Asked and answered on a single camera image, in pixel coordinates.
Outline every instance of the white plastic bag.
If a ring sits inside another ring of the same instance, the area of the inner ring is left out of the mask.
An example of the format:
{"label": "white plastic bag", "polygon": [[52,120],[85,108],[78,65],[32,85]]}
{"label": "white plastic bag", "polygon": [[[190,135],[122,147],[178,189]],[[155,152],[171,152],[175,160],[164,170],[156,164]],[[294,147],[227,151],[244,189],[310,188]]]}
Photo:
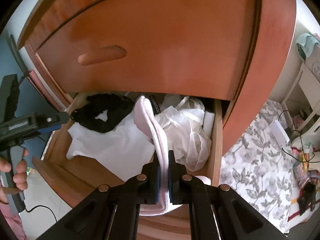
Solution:
{"label": "white plastic bag", "polygon": [[207,161],[211,140],[203,131],[204,105],[196,98],[185,97],[177,106],[169,106],[155,116],[174,150],[178,163],[190,171],[201,169]]}
{"label": "white plastic bag", "polygon": [[164,96],[164,100],[160,106],[160,111],[164,111],[165,109],[167,109],[169,106],[173,106],[176,107],[182,100],[182,96],[181,95],[177,95],[177,94],[166,94]]}

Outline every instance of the black cloth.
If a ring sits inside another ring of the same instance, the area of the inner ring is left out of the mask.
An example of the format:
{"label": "black cloth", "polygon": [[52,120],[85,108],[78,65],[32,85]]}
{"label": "black cloth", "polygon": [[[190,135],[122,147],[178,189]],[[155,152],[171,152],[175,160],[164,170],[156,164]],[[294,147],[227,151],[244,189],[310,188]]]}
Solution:
{"label": "black cloth", "polygon": [[[115,94],[97,94],[87,97],[88,104],[74,110],[71,119],[83,127],[106,133],[113,130],[129,113],[134,102],[128,98],[119,97]],[[108,110],[106,121],[96,119],[103,111]]]}
{"label": "black cloth", "polygon": [[303,215],[310,205],[310,210],[313,211],[316,205],[316,186],[308,182],[303,190],[301,196],[298,198],[299,213]]}

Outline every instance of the finger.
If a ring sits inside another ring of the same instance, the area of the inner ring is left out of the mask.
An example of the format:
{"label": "finger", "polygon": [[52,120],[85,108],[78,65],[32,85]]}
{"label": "finger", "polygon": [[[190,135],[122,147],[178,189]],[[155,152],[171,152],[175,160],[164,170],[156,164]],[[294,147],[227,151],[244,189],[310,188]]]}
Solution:
{"label": "finger", "polygon": [[18,183],[24,183],[27,181],[27,173],[17,173],[16,175],[13,176],[13,181],[15,182],[15,184]]}
{"label": "finger", "polygon": [[25,148],[23,151],[23,157],[28,156],[28,154],[29,154],[29,151],[28,151],[28,149]]}
{"label": "finger", "polygon": [[24,173],[27,171],[27,168],[28,168],[27,162],[25,160],[22,160],[17,164],[16,171],[17,173]]}
{"label": "finger", "polygon": [[28,188],[28,183],[25,181],[24,183],[17,183],[17,188],[21,190],[26,190]]}
{"label": "finger", "polygon": [[3,158],[0,158],[0,171],[9,172],[10,170],[11,165]]}

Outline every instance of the pink cloth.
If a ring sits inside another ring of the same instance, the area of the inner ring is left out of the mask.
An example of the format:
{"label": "pink cloth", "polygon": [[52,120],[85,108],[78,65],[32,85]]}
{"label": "pink cloth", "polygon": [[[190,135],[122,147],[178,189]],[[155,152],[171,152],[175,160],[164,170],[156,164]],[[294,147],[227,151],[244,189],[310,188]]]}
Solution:
{"label": "pink cloth", "polygon": [[12,231],[15,233],[16,237],[19,240],[28,240],[27,236],[23,230],[22,220],[21,220],[19,214],[13,215],[10,211],[9,205],[5,205],[3,203],[0,203],[0,210],[1,210],[5,220],[7,221],[8,225],[10,226]]}
{"label": "pink cloth", "polygon": [[[168,139],[164,130],[153,115],[149,99],[144,96],[141,96],[134,106],[134,123],[148,138],[153,139],[160,164],[160,190],[158,203],[156,205],[141,205],[140,215],[156,216],[165,214],[180,207],[181,205],[172,205],[172,203],[170,203],[168,188]],[[211,184],[211,180],[209,178],[205,176],[197,177],[205,184]]]}

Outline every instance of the drawer front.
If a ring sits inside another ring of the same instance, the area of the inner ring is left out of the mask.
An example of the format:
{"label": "drawer front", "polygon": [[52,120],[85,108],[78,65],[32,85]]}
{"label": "drawer front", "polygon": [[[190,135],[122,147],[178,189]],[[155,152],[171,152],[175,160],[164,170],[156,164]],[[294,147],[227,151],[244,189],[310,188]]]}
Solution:
{"label": "drawer front", "polygon": [[105,0],[66,23],[38,55],[65,92],[232,100],[247,60],[255,3]]}

